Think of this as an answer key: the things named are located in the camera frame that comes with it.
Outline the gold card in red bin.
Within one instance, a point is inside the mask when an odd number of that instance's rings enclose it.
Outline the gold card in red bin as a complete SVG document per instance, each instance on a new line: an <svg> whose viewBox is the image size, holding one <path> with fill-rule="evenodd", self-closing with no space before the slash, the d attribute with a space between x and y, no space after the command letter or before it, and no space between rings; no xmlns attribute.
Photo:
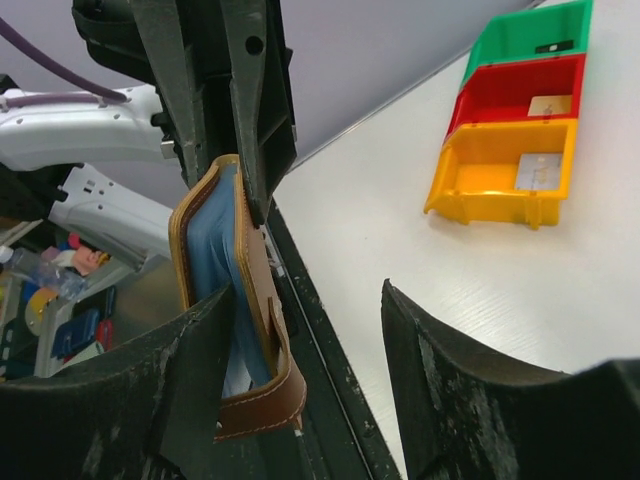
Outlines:
<svg viewBox="0 0 640 480"><path fill-rule="evenodd" d="M533 96L527 111L529 117L572 116L571 95L539 95Z"/></svg>

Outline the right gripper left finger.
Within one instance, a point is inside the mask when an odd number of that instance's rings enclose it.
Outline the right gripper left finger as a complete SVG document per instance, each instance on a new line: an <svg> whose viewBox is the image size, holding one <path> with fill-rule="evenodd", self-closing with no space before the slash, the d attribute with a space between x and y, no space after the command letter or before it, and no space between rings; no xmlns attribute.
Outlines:
<svg viewBox="0 0 640 480"><path fill-rule="evenodd" d="M119 347L1 385L4 479L210 479L231 287Z"/></svg>

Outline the yellow plastic bin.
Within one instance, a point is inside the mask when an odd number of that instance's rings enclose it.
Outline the yellow plastic bin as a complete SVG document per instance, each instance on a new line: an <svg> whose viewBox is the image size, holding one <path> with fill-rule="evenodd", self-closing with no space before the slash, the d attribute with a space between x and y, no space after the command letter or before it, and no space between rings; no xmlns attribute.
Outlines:
<svg viewBox="0 0 640 480"><path fill-rule="evenodd" d="M444 142L424 212L467 225L472 221L555 226L569 196L579 121L476 123ZM560 186L553 191L514 188L523 153L561 153Z"/></svg>

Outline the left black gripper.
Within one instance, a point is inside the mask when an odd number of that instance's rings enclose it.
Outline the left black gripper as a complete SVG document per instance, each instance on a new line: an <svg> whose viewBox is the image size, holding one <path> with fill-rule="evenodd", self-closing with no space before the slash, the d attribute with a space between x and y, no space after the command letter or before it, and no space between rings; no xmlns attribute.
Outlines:
<svg viewBox="0 0 640 480"><path fill-rule="evenodd" d="M93 60L155 87L186 184L239 155L252 222L265 224L297 156L280 2L75 1L71 12Z"/></svg>

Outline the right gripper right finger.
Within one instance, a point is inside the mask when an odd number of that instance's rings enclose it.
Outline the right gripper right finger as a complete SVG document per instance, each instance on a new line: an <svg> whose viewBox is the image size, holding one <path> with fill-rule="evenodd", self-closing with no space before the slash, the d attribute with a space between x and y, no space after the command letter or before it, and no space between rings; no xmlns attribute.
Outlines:
<svg viewBox="0 0 640 480"><path fill-rule="evenodd" d="M639 363L576 374L498 352L390 282L381 320L411 479L635 479Z"/></svg>

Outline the red plastic bin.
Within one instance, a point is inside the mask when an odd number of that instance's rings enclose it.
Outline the red plastic bin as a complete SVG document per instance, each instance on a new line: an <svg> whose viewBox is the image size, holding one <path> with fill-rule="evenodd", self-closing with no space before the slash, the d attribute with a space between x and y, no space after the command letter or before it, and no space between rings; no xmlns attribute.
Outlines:
<svg viewBox="0 0 640 480"><path fill-rule="evenodd" d="M586 60L574 54L478 68L457 95L447 133L465 124L577 119ZM572 116L529 117L539 95L571 95Z"/></svg>

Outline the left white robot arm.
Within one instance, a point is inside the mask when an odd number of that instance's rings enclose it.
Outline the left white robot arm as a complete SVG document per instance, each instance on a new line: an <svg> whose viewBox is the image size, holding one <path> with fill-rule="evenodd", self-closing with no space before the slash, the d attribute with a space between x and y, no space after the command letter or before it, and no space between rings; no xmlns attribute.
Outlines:
<svg viewBox="0 0 640 480"><path fill-rule="evenodd" d="M75 1L71 13L91 58L137 84L84 80L3 24L9 43L74 90L27 92L2 77L2 215L47 220L139 267L168 255L169 212L96 164L176 163L194 186L236 154L250 218L263 225L297 155L280 4Z"/></svg>

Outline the black card in green bin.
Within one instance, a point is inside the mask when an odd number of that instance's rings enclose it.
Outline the black card in green bin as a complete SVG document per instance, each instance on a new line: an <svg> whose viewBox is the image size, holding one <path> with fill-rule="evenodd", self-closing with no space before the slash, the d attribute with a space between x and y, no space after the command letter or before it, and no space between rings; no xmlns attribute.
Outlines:
<svg viewBox="0 0 640 480"><path fill-rule="evenodd" d="M572 50L574 48L573 40L563 40L556 43L539 45L535 47L534 53L536 55L542 54L557 54L562 51Z"/></svg>

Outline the green plastic bin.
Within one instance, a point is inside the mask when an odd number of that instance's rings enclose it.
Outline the green plastic bin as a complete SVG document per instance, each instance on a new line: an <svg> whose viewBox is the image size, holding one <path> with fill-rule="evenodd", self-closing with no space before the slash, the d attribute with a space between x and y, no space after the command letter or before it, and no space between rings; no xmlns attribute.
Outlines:
<svg viewBox="0 0 640 480"><path fill-rule="evenodd" d="M591 1L569 1L492 18L471 48L462 82L482 66L585 53L592 9ZM563 40L573 40L574 48L557 54L534 53L536 46Z"/></svg>

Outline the silver card in yellow bin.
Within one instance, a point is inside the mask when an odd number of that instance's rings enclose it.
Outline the silver card in yellow bin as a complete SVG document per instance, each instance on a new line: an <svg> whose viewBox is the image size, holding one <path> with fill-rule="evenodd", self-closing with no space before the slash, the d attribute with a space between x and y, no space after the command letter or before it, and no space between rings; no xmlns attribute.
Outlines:
<svg viewBox="0 0 640 480"><path fill-rule="evenodd" d="M561 153L523 153L520 156L514 188L553 191L560 186Z"/></svg>

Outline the brown leather card holder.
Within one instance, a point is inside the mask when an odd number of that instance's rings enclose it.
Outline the brown leather card holder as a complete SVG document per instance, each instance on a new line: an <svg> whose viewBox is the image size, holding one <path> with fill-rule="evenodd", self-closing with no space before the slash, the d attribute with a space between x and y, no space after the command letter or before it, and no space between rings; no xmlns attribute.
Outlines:
<svg viewBox="0 0 640 480"><path fill-rule="evenodd" d="M168 238L184 309L224 286L233 292L216 441L299 428L307 384L290 349L263 232L251 221L238 155L213 162L171 214Z"/></svg>

